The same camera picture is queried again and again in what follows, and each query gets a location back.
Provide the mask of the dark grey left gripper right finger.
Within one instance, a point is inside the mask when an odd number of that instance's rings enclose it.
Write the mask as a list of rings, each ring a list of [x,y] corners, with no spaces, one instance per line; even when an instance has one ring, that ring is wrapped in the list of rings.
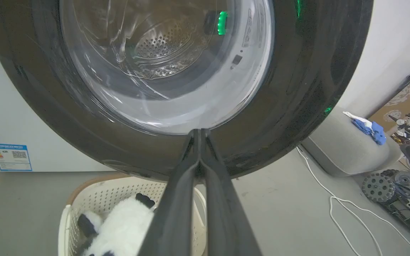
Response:
[[[201,169],[207,196],[210,256],[260,256],[262,252],[208,129],[201,129]]]

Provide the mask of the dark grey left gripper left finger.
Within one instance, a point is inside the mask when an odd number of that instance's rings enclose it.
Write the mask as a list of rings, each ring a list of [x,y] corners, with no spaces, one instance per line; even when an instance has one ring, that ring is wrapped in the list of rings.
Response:
[[[190,256],[195,173],[200,130],[191,130],[172,170],[139,256]]]

